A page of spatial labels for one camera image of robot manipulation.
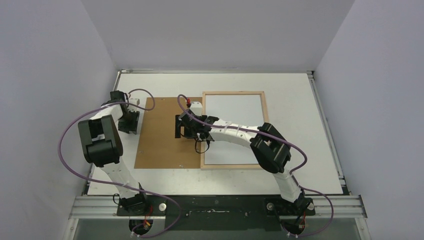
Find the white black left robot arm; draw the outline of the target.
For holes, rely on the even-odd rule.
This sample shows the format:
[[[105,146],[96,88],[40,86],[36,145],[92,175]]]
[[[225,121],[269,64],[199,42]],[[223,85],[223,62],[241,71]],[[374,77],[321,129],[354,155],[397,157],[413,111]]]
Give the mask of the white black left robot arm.
[[[138,104],[137,99],[131,101],[128,94],[115,90],[101,110],[77,124],[85,160],[108,175],[118,190],[119,208],[135,216],[149,210],[149,201],[123,161],[119,133],[136,134],[140,113],[130,108]]]

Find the brown backing board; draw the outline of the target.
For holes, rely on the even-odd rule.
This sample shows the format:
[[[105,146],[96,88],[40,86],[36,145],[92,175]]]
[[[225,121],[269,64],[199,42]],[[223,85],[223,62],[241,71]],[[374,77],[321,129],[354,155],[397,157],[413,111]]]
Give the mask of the brown backing board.
[[[143,113],[135,169],[199,169],[195,141],[175,137],[176,116],[183,111],[176,97],[156,97],[155,108]]]

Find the printed colour photo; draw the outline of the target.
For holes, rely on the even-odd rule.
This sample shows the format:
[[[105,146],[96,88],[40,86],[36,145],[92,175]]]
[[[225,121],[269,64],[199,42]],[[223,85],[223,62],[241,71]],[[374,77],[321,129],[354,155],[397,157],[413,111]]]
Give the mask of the printed colour photo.
[[[205,95],[205,114],[243,126],[262,126],[263,107],[260,94]],[[204,164],[211,167],[229,165],[231,168],[258,168],[251,148],[226,141],[210,143],[204,154]]]

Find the light wooden picture frame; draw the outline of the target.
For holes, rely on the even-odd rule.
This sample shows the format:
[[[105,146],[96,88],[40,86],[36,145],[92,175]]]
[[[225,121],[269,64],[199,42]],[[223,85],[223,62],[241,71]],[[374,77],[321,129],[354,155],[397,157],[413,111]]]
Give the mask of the light wooden picture frame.
[[[268,108],[267,108],[267,102],[266,102],[264,91],[204,91],[202,94],[202,106],[203,106],[202,113],[204,115],[206,115],[205,114],[205,95],[206,94],[208,95],[261,95],[261,104],[262,104],[264,123],[269,121]],[[224,121],[222,119],[220,119],[220,122],[215,123],[215,125],[221,125],[221,126],[230,125],[230,126],[235,126],[237,128],[239,127],[239,128],[245,128],[245,129],[249,129],[252,127],[260,127],[260,126],[247,126],[247,125],[235,124],[235,123],[232,123],[231,121]],[[210,148],[210,145],[207,146],[205,142],[201,144],[200,149],[202,151],[202,154],[200,159],[200,168],[202,170],[258,170],[261,168],[259,164],[257,168],[253,168],[252,166],[246,167],[246,168],[234,168],[234,167],[230,167],[229,165],[222,165],[220,167],[212,167],[210,165],[205,165],[205,153],[209,150],[209,148]]]

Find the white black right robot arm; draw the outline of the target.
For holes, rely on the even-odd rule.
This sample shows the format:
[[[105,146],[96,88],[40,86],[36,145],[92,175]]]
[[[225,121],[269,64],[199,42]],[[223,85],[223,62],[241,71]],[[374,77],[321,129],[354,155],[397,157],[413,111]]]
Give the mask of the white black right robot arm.
[[[227,142],[252,151],[259,166],[273,175],[284,211],[290,215],[302,215],[314,211],[313,200],[294,180],[286,164],[291,160],[291,147],[270,123],[247,126],[222,120],[215,116],[182,113],[175,116],[175,137],[193,139],[195,143]]]

